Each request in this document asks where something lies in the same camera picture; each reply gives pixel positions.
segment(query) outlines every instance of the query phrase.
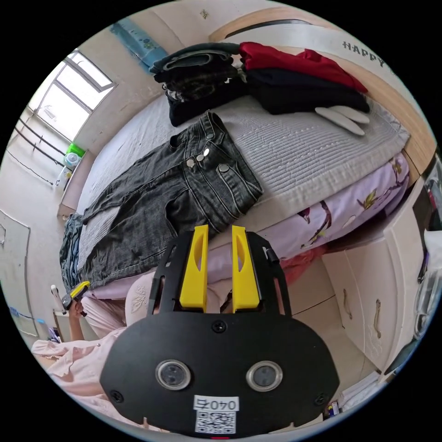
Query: door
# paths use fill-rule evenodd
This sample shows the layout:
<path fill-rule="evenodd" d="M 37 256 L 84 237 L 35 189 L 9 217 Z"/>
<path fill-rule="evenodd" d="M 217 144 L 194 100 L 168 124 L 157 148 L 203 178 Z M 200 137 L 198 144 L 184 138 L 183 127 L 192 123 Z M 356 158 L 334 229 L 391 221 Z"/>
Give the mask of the door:
<path fill-rule="evenodd" d="M 384 370 L 397 322 L 397 286 L 385 239 L 346 251 L 359 293 L 365 322 L 365 354 Z"/>
<path fill-rule="evenodd" d="M 361 299 L 345 251 L 327 253 L 322 256 L 322 261 L 335 291 L 342 325 L 347 336 L 364 353 L 365 328 Z"/>
<path fill-rule="evenodd" d="M 26 265 L 30 228 L 0 210 L 0 284 L 6 303 L 21 313 L 12 316 L 22 333 L 38 337 L 28 298 Z"/>

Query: label sticker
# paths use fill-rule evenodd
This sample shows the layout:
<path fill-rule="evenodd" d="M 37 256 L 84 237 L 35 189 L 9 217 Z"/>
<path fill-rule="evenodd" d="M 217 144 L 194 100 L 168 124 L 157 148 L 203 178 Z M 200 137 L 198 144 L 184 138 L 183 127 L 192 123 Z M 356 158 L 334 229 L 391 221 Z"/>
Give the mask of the label sticker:
<path fill-rule="evenodd" d="M 195 433 L 235 434 L 235 411 L 197 411 Z"/>
<path fill-rule="evenodd" d="M 193 409 L 196 411 L 239 411 L 239 397 L 199 396 L 193 397 Z"/>

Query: window frame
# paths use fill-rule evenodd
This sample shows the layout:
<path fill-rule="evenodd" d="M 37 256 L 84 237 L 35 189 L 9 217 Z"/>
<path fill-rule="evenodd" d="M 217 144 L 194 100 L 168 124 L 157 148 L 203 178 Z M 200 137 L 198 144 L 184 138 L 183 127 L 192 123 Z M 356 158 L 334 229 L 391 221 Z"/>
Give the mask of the window frame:
<path fill-rule="evenodd" d="M 77 53 L 81 54 L 82 57 L 84 57 L 92 66 L 95 67 L 95 69 L 97 69 L 98 71 L 101 72 L 101 74 L 109 79 L 109 84 L 106 84 L 105 86 L 101 86 L 94 78 L 92 78 L 92 76 L 90 74 L 88 74 L 81 66 L 79 66 L 77 63 L 75 63 L 74 61 L 71 60 L 70 57 L 74 57 Z M 90 61 L 85 55 L 83 55 L 81 53 L 80 50 L 76 49 L 74 51 L 72 51 L 69 56 L 65 57 L 63 60 L 64 62 L 64 66 L 60 69 L 60 71 L 57 73 L 56 77 L 52 80 L 52 82 L 49 84 L 47 90 L 45 91 L 45 93 L 43 94 L 39 105 L 35 108 L 35 110 L 31 109 L 32 114 L 38 118 L 41 119 L 41 117 L 39 117 L 38 112 L 41 109 L 41 106 L 43 105 L 43 102 L 45 101 L 45 98 L 47 96 L 47 94 L 49 93 L 49 91 L 51 90 L 52 86 L 57 87 L 58 89 L 60 89 L 64 94 L 66 94 L 71 100 L 73 100 L 76 104 L 78 104 L 83 110 L 85 110 L 89 116 L 92 114 L 92 112 L 96 109 L 96 107 L 94 109 L 90 108 L 86 103 L 84 103 L 80 98 L 78 98 L 73 92 L 71 92 L 66 86 L 64 86 L 60 81 L 58 81 L 58 77 L 60 76 L 60 74 L 63 72 L 63 70 L 65 69 L 66 66 L 71 67 L 75 72 L 77 72 L 90 86 L 92 86 L 98 93 L 107 91 L 111 88 L 114 88 L 115 86 L 117 86 L 117 84 L 112 81 L 100 68 L 98 68 L 94 63 L 92 63 L 92 61 Z M 66 138 L 67 140 L 69 139 L 68 137 L 66 137 L 66 135 L 62 134 L 61 132 L 59 132 L 56 128 L 52 127 L 52 125 L 48 122 L 45 122 L 46 125 L 50 126 L 53 130 L 55 130 L 57 133 L 59 133 L 61 136 L 63 136 L 64 138 Z"/>

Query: white insole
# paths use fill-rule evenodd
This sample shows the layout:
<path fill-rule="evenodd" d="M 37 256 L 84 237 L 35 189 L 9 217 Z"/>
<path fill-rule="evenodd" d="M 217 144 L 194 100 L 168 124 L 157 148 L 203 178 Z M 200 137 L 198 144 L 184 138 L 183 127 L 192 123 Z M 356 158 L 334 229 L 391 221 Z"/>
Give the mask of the white insole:
<path fill-rule="evenodd" d="M 329 109 L 346 116 L 347 118 L 349 118 L 350 120 L 356 123 L 368 124 L 370 122 L 370 119 L 367 117 L 367 115 L 364 115 L 358 110 L 352 109 L 351 107 L 348 106 L 332 106 L 329 107 Z"/>
<path fill-rule="evenodd" d="M 356 123 L 334 110 L 326 107 L 316 107 L 315 112 L 355 135 L 365 135 L 365 132 Z"/>

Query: green container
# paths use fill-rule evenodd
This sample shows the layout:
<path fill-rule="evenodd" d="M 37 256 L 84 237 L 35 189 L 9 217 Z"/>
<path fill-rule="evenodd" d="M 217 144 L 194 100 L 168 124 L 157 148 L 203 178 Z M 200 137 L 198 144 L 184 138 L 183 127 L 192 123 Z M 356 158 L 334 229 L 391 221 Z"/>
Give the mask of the green container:
<path fill-rule="evenodd" d="M 68 150 L 66 151 L 66 155 L 68 153 L 76 153 L 80 158 L 82 158 L 86 152 L 83 149 L 80 149 L 78 146 L 76 146 L 75 144 L 72 143 L 68 147 Z"/>

